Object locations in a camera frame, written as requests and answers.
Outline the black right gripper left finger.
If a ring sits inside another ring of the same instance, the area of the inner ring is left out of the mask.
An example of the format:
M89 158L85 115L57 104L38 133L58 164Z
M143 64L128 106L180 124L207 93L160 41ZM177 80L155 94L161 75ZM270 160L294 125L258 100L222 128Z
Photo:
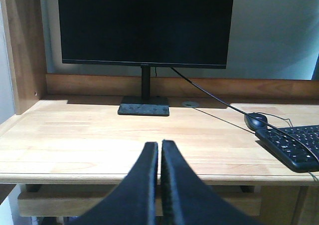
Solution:
M158 144L146 142L120 184L93 208L69 225L154 225Z

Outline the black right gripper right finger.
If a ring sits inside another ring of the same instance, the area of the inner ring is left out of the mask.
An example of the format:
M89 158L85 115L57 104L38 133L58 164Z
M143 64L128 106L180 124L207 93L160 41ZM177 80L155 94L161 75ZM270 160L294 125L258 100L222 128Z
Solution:
M161 149L161 201L165 225L257 225L206 185L174 141Z

